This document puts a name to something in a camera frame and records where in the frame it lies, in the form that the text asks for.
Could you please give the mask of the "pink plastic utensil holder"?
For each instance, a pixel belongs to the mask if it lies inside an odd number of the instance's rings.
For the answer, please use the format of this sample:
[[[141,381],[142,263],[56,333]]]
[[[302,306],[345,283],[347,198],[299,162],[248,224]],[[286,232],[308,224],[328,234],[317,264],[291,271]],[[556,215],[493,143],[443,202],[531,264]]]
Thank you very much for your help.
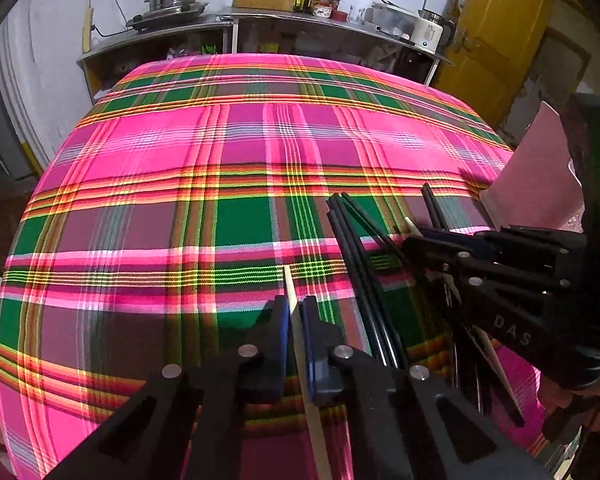
[[[570,164],[559,114],[542,103],[501,173],[479,194],[493,225],[565,228],[584,207]]]

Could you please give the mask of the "white electric kettle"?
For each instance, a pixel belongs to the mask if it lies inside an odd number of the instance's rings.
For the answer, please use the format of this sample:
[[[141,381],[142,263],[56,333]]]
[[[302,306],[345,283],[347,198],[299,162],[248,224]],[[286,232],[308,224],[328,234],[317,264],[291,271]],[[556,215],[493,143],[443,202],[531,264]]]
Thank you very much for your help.
[[[418,18],[411,33],[411,42],[428,52],[436,53],[443,31],[442,25]]]

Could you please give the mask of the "black chopstick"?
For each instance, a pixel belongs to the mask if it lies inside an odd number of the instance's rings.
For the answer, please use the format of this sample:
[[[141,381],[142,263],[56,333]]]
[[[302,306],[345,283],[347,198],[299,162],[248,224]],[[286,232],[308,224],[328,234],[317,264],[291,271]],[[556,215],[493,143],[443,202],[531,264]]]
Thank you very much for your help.
[[[372,356],[385,366],[397,367],[398,361],[391,347],[386,326],[376,309],[377,295],[372,289],[366,262],[360,248],[358,248],[360,240],[351,229],[346,214],[338,206],[336,200],[331,200],[328,206],[327,218],[332,225],[332,232],[336,236],[342,258],[347,267]]]
[[[388,315],[387,309],[386,309],[384,290],[381,287],[381,284],[380,284],[380,281],[378,280],[372,260],[370,260],[370,256],[367,253],[367,250],[363,244],[362,238],[358,235],[358,231],[356,230],[355,225],[357,224],[369,236],[371,236],[371,235],[369,232],[366,231],[364,226],[362,226],[362,224],[360,222],[358,222],[358,218],[356,218],[356,215],[352,211],[350,211],[350,209],[344,203],[344,201],[341,197],[341,194],[339,194],[339,193],[332,194],[332,196],[329,197],[327,203],[329,203],[331,200],[336,200],[338,206],[346,214],[347,219],[350,223],[351,229],[356,233],[356,236],[360,240],[360,244],[358,245],[358,248],[360,248],[361,254],[364,257],[364,260],[366,262],[366,266],[368,269],[368,276],[370,277],[370,281],[372,282],[372,289],[373,289],[374,293],[377,295],[376,309],[378,311],[379,316],[384,321],[384,325],[386,326],[386,330],[387,330],[387,333],[388,333],[388,336],[390,339],[391,347],[393,348],[393,351],[396,354],[396,360],[398,361],[398,366],[393,367],[393,368],[397,368],[398,370],[404,370],[404,368],[406,367],[406,364],[407,364],[407,357],[405,356],[405,353],[402,349],[400,337],[390,323],[390,318],[389,318],[389,315]]]
[[[391,239],[388,233],[386,233],[382,227],[376,222],[372,216],[362,208],[348,193],[343,192],[341,197],[347,207],[352,211],[356,218],[358,218],[358,222],[364,226],[367,232],[370,233],[372,237],[377,238],[384,244],[388,249],[390,249],[395,255],[396,258],[402,258],[403,254],[399,246]]]
[[[425,183],[420,192],[422,193],[422,198],[425,201],[432,226],[435,229],[449,232],[449,223],[445,219],[441,206],[438,203],[436,196],[434,196],[434,193],[432,192],[431,186],[428,183]]]

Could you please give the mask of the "pink plaid tablecloth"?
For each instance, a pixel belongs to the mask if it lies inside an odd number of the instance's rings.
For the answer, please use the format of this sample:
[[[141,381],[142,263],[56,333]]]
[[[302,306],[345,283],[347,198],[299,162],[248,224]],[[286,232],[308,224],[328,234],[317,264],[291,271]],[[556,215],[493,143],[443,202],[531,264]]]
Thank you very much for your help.
[[[137,67],[68,135],[18,226],[0,290],[0,423],[44,477],[163,365],[242,342],[291,274],[351,346],[368,340],[327,201],[393,237],[486,227],[512,151],[467,104],[370,68],[282,54]]]

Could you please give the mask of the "metal kitchen shelf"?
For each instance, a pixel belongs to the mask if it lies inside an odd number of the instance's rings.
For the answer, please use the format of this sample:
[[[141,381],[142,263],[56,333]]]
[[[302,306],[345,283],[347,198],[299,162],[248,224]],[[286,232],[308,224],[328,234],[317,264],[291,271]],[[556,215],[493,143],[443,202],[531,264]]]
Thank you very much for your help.
[[[276,11],[228,9],[190,23],[119,32],[81,54],[86,88],[99,100],[134,68],[186,55],[277,53],[373,67],[429,86],[452,62],[373,24]]]

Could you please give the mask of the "yellow wooden door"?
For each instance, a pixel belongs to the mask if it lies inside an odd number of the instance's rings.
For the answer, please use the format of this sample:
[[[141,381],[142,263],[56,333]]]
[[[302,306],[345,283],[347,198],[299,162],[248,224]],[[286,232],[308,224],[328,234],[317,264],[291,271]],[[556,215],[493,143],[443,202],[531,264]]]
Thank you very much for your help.
[[[509,112],[542,40],[553,0],[466,0],[448,64],[434,86],[470,106],[492,129]]]

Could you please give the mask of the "red lidded jar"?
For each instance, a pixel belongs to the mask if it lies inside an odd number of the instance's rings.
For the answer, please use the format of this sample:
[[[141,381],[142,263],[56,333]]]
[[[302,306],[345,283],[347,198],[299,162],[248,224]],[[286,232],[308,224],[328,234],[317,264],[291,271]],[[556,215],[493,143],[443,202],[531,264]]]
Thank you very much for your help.
[[[332,4],[330,0],[311,0],[310,11],[318,18],[330,18],[332,15]]]

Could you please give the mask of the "light wooden chopstick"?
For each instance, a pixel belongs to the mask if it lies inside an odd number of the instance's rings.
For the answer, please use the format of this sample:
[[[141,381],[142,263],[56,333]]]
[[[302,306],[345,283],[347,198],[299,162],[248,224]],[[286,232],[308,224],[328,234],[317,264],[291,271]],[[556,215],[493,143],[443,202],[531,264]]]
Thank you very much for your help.
[[[321,413],[318,407],[312,402],[310,396],[308,373],[306,372],[306,344],[303,337],[299,300],[294,289],[291,268],[288,264],[283,266],[283,274],[290,311],[292,338],[294,338],[294,357],[296,358],[298,368],[304,414],[306,414],[306,428],[309,431],[315,470],[317,478],[320,480],[332,480]]]

